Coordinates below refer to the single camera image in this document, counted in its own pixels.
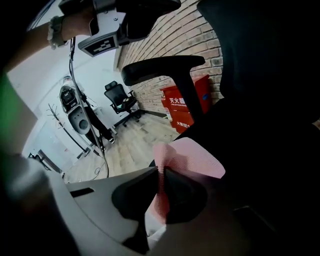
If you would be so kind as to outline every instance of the chair backrest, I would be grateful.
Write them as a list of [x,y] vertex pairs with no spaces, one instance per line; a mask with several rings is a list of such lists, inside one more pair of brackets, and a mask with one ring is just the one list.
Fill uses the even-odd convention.
[[124,99],[128,98],[122,84],[113,81],[105,86],[104,95],[115,105],[122,104]]

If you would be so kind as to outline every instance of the fire extinguisher cabinet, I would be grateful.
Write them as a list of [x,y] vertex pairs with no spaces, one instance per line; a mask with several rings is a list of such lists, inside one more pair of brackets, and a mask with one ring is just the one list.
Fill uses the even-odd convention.
[[[209,75],[192,78],[203,113],[206,113],[212,105],[208,78]],[[183,133],[194,123],[184,99],[176,85],[170,85],[160,90],[162,91],[161,102],[163,107],[168,119],[172,119],[172,121],[170,121],[171,126],[175,128],[178,133]]]

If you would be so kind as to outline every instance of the white wall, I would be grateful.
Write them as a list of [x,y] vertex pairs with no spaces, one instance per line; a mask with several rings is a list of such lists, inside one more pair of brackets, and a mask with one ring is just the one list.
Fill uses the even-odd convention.
[[39,150],[42,150],[61,170],[70,169],[74,164],[72,155],[54,134],[49,124],[47,122],[38,122],[34,130],[30,135],[32,139],[28,141],[28,151],[23,152],[23,156],[27,157],[29,153],[37,155]]
[[[61,16],[57,0],[49,9],[49,11],[41,19],[39,25],[48,22],[53,16]],[[76,45],[87,38],[87,36],[77,36]],[[69,50],[70,45],[67,45],[56,50],[46,47],[37,52],[33,56],[26,59],[15,69],[9,72],[8,77],[15,88],[17,94],[22,98],[26,105],[38,117],[38,123],[35,126],[35,131],[48,123],[55,136],[63,143],[70,152],[72,162],[75,163],[77,156],[82,150],[65,134],[62,129],[58,129],[58,125],[52,117],[47,116],[48,104],[58,106],[57,112],[59,117],[64,119],[66,129],[76,139],[76,141],[86,148],[87,146],[78,135],[73,131],[67,117],[61,109],[59,100],[59,91],[62,86],[62,78],[69,75]],[[104,86],[113,80],[122,83],[120,73],[114,72],[115,50],[105,52],[94,58],[80,51],[78,47],[74,53],[74,73],[76,80],[84,88],[84,93],[93,99],[103,108],[103,112],[112,124],[117,123],[124,118],[123,115],[117,115],[110,107],[111,102],[104,95]],[[35,136],[31,136],[23,150],[24,155],[29,154],[32,148]]]

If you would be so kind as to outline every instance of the office chair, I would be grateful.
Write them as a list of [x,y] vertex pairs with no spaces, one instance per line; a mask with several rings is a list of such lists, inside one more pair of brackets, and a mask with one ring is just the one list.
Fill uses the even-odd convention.
[[117,114],[121,112],[128,112],[129,115],[126,117],[123,126],[127,127],[126,122],[130,118],[135,118],[136,122],[139,122],[141,115],[138,114],[138,110],[132,112],[131,107],[137,103],[137,99],[133,96],[133,90],[129,92],[130,96],[128,97],[122,84],[112,81],[111,83],[105,86],[104,95],[112,102],[110,105],[114,112]]

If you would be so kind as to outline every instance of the pink fabric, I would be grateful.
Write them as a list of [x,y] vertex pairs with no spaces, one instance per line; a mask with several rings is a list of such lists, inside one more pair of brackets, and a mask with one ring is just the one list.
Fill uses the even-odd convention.
[[170,210],[169,200],[164,191],[164,167],[183,173],[185,170],[221,178],[225,174],[222,164],[202,146],[190,138],[181,138],[170,144],[158,143],[153,146],[155,165],[158,166],[158,193],[149,210],[162,224]]

